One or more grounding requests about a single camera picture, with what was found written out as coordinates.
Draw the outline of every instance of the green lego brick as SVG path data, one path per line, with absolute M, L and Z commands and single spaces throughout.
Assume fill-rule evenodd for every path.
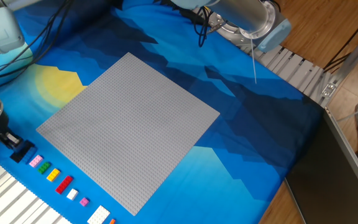
M 38 172 L 40 172 L 41 174 L 44 174 L 44 172 L 47 171 L 47 169 L 49 167 L 50 167 L 50 163 L 44 162 L 44 164 L 42 164 L 42 166 L 38 169 Z

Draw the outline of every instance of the gray lego baseplate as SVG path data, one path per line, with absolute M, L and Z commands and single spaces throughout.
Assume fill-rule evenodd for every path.
M 136 215 L 218 116 L 128 53 L 37 131 Z

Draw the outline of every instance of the metal bracket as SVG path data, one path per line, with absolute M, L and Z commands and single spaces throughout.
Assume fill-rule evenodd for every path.
M 330 82 L 326 85 L 323 92 L 321 92 L 321 96 L 324 98 L 332 97 L 332 95 L 334 94 L 336 89 L 337 89 L 337 86 Z

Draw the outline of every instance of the wooden floor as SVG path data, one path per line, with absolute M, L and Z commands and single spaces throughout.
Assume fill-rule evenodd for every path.
M 293 30 L 284 47 L 324 67 L 358 28 L 358 0 L 277 0 Z M 351 52 L 358 34 L 339 55 Z M 358 103 L 358 66 L 337 90 L 329 109 L 336 119 L 354 112 Z M 354 118 L 339 123 L 352 148 L 358 150 Z M 285 184 L 278 190 L 260 223 L 303 223 Z

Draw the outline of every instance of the white cable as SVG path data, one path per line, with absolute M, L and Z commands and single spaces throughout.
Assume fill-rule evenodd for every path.
M 358 112 L 352 113 L 352 114 L 350 114 L 349 116 L 346 116 L 346 117 L 344 117 L 344 118 L 341 118 L 341 119 L 338 120 L 338 122 L 341 122 L 341 121 L 344 121 L 344 120 L 346 120 L 346 119 L 349 119 L 349 118 L 353 117 L 353 116 L 356 115 L 356 114 L 358 114 Z
M 255 69 L 255 57 L 254 57 L 254 44 L 252 43 L 252 38 L 251 38 L 251 52 L 252 52 L 252 64 L 254 65 L 255 84 L 256 84 L 256 69 Z

